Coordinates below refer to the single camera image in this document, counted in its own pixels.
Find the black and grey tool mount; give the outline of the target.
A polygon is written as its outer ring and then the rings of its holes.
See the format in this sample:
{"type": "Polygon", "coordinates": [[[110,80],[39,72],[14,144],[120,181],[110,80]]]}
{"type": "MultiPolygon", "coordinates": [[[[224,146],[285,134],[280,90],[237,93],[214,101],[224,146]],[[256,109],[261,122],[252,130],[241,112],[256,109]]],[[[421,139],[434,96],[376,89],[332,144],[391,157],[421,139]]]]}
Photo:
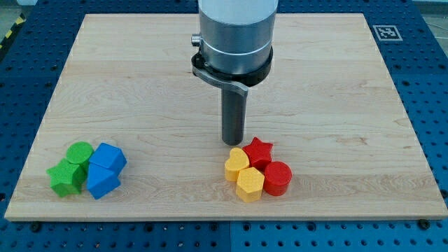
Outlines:
{"type": "Polygon", "coordinates": [[[244,74],[223,73],[211,66],[206,65],[206,61],[200,52],[191,58],[192,73],[205,83],[225,91],[235,92],[246,97],[249,88],[261,83],[270,73],[273,58],[273,48],[270,48],[267,61],[257,70],[244,74]]]}

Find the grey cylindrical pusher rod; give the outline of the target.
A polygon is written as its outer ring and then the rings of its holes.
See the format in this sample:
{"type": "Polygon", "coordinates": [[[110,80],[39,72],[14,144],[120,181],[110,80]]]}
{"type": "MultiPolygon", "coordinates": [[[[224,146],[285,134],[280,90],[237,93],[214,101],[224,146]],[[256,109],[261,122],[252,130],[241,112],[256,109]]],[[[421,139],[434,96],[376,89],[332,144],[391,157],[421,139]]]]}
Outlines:
{"type": "Polygon", "coordinates": [[[229,146],[240,144],[244,138],[246,97],[221,90],[222,140],[229,146]]]}

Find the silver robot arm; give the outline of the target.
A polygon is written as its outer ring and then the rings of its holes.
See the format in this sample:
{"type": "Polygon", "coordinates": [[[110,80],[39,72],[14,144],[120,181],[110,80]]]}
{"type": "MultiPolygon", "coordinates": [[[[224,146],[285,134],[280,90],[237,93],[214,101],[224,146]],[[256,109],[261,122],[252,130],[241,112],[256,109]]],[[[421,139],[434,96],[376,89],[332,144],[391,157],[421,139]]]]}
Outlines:
{"type": "Polygon", "coordinates": [[[221,137],[229,146],[244,136],[249,89],[266,79],[273,59],[278,0],[201,0],[193,74],[221,91],[221,137]]]}

